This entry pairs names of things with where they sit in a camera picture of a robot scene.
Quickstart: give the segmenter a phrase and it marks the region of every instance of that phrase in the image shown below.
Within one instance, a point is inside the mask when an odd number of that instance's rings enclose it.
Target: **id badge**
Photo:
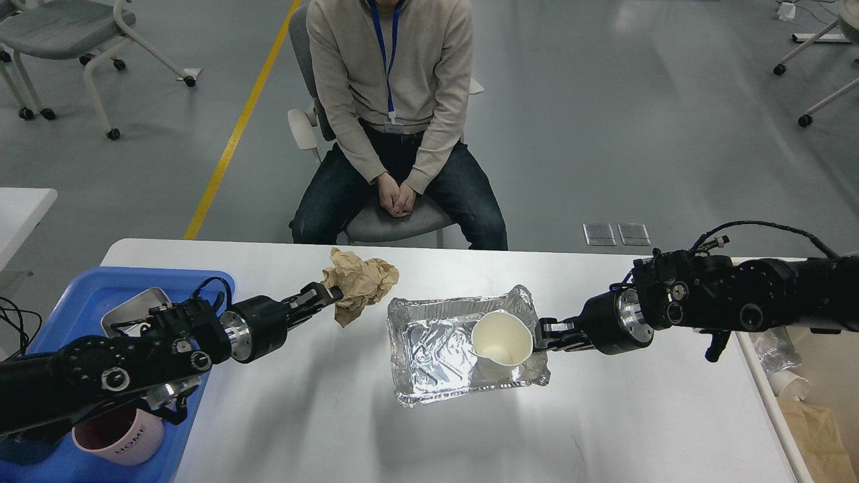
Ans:
[[[385,123],[385,132],[387,134],[405,134],[405,125],[388,121]]]

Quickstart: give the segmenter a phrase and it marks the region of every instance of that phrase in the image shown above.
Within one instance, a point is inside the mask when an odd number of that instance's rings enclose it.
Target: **paper cup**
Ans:
[[[769,378],[772,392],[778,396],[793,400],[804,400],[811,388],[808,379],[800,377],[789,370],[779,370]]]
[[[472,330],[478,369],[490,379],[509,377],[533,352],[533,336],[519,317],[504,310],[490,312]]]
[[[71,430],[75,446],[124,466],[148,460],[164,439],[161,418],[130,405],[93,418]]]

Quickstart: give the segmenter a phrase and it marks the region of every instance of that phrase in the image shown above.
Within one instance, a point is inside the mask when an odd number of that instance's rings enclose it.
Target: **white desk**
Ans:
[[[386,299],[346,329],[325,309],[250,365],[211,373],[176,482],[795,481],[736,339],[718,364],[710,338],[656,334],[618,356],[551,353],[548,386],[405,409],[393,395],[385,319],[391,297],[500,295],[516,284],[541,316],[578,315],[636,257],[350,248],[401,272]],[[106,266],[216,269],[236,299],[286,297],[330,265],[330,248],[122,240]]]
[[[0,187],[0,270],[57,199],[57,190]]]

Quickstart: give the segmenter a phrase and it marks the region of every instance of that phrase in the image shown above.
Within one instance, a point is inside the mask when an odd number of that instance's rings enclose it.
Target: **person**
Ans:
[[[334,244],[378,194],[391,217],[433,199],[474,249],[507,249],[490,182],[465,144],[472,63],[467,0],[313,0],[316,88],[337,142],[290,224],[297,243]]]

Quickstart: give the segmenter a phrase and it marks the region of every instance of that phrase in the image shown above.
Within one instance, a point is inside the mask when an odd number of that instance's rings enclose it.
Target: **office chair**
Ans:
[[[113,7],[94,3],[88,0],[53,0],[44,2],[20,14],[10,17],[0,24],[0,43],[13,49],[12,58],[15,67],[21,75],[21,80],[36,109],[46,118],[54,119],[56,115],[49,108],[43,108],[39,96],[27,70],[21,62],[21,54],[37,58],[56,60],[78,58],[83,68],[83,82],[92,98],[95,112],[107,137],[119,139],[119,129],[113,127],[107,118],[104,105],[101,103],[98,91],[93,83],[93,70],[111,58],[114,67],[122,70],[125,63],[115,56],[134,42],[165,64],[170,70],[181,77],[188,87],[193,87],[196,79],[186,73],[170,59],[158,52],[137,31],[131,28],[137,18],[122,7],[127,0],[115,0]],[[111,40],[119,42],[107,46]],[[91,61],[84,62],[83,58],[89,52],[98,52]]]
[[[841,33],[844,34],[844,37],[850,39],[853,43],[859,44],[859,0],[841,0],[838,5],[838,18],[833,22],[823,28],[823,30],[819,31],[815,35],[813,35],[810,39],[802,42],[802,44],[793,51],[791,51],[788,55],[784,56],[781,60],[778,61],[778,65],[772,69],[772,73],[781,76],[784,72],[787,71],[787,67],[785,64],[794,57],[796,54],[802,52],[808,46],[812,45],[816,42],[820,37],[823,37],[830,30],[834,29],[836,26],[841,27]],[[800,118],[796,121],[802,127],[809,127],[811,123],[814,122],[814,118],[812,114],[818,112],[823,107],[826,107],[831,102],[835,101],[838,97],[847,94],[848,91],[853,89],[854,87],[859,86],[859,78],[857,78],[852,83],[849,83],[842,87],[841,89],[835,91],[829,97],[826,97],[823,101],[818,102],[811,106],[805,113],[800,116]]]
[[[310,151],[316,164],[322,163],[317,150],[314,127],[319,126],[322,137],[333,141],[336,136],[328,124],[325,109],[319,100],[314,80],[313,63],[310,58],[310,37],[307,29],[308,5],[299,7],[289,19],[289,38],[295,58],[307,84],[308,92],[313,98],[313,104],[307,111],[290,109],[287,113],[289,128],[295,143],[301,150]],[[469,94],[480,94],[484,91],[477,81],[472,79]],[[454,224],[447,213],[439,205],[426,196],[418,196],[412,208],[411,215],[406,218],[393,218],[381,206],[376,198],[371,198],[344,230],[347,242],[395,242],[435,231],[436,245],[444,248],[444,229]]]
[[[4,21],[7,18],[11,17],[15,12],[19,10],[18,5],[11,2],[11,0],[0,0],[0,21]],[[9,88],[9,92],[12,93],[12,97],[15,97],[15,102],[18,104],[18,117],[21,119],[32,119],[34,117],[33,111],[27,107],[27,103],[24,102],[24,98],[21,97],[21,92],[18,91],[18,88],[15,86],[15,82],[12,81],[12,77],[9,75],[9,71],[6,70],[6,66],[3,65],[5,63],[11,62],[12,57],[8,52],[0,48],[0,77],[3,78],[3,82],[6,84],[6,87]]]

